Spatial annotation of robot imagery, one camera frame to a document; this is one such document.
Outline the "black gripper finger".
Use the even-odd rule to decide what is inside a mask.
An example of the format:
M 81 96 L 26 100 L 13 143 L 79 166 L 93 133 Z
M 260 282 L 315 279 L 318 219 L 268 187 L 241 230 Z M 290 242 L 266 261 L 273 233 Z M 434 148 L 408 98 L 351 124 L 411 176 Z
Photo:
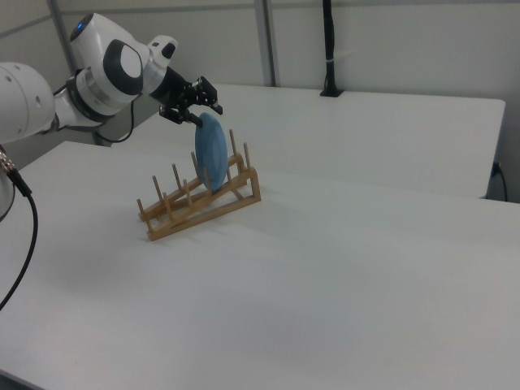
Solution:
M 202 120 L 195 114 L 191 113 L 188 109 L 178 111 L 172 107 L 160 106 L 158 113 L 163 118 L 176 124 L 192 123 L 198 127 L 202 126 Z
M 197 105 L 207 106 L 219 115 L 223 113 L 223 108 L 219 105 L 217 89 L 204 76 L 197 79 L 194 88 Z

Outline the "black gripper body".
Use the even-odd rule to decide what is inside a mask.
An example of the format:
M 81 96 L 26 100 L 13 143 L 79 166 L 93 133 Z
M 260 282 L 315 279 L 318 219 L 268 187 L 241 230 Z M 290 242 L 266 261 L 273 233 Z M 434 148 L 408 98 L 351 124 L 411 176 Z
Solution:
M 167 68 L 162 82 L 149 95 L 166 108 L 180 111 L 199 104 L 196 89 L 171 67 Z

